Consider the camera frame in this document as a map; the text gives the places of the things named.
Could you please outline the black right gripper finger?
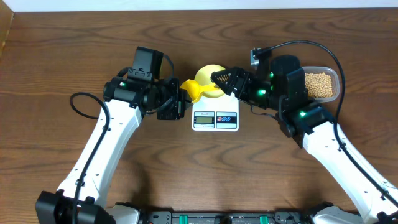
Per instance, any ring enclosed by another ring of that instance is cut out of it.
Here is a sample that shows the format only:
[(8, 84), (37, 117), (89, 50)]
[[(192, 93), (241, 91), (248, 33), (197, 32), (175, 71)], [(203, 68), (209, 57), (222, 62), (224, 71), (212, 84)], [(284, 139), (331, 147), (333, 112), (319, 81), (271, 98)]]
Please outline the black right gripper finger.
[(218, 88), (227, 88), (231, 84), (231, 69), (213, 72), (210, 78)]
[(222, 88), (222, 91), (228, 96), (231, 96), (232, 94), (235, 95), (237, 93), (237, 89), (235, 87), (225, 87)]

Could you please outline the yellow measuring scoop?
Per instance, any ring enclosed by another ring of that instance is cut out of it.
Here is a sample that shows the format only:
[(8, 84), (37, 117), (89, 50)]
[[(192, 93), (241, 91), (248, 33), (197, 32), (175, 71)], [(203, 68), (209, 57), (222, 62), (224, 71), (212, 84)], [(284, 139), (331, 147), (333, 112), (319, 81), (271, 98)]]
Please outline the yellow measuring scoop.
[(192, 104), (197, 103), (203, 96), (204, 92), (219, 90), (215, 83), (200, 85), (195, 80), (186, 80), (182, 83), (180, 89), (187, 91)]

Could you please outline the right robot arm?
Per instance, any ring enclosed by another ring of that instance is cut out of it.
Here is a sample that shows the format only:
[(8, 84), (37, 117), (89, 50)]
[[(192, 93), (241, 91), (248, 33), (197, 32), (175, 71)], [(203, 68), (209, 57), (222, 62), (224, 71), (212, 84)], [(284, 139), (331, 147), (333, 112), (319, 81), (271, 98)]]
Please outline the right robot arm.
[(276, 110), (280, 130), (332, 175), (363, 223), (397, 223), (397, 188), (350, 143), (337, 118), (309, 97), (300, 60), (282, 55), (263, 65), (268, 71), (233, 67), (213, 72), (211, 81), (251, 106)]

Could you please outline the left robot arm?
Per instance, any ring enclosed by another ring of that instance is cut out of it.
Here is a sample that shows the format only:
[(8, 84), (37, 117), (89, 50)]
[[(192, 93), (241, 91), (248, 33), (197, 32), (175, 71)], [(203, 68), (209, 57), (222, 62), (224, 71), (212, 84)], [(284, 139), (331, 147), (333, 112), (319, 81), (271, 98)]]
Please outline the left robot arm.
[(35, 210), (40, 223), (140, 223), (139, 209), (128, 203), (106, 208), (114, 172), (130, 137), (143, 118), (179, 120), (185, 92), (173, 75), (160, 78), (168, 55), (138, 47), (133, 65), (107, 82), (96, 126), (75, 166), (55, 193), (43, 191)]

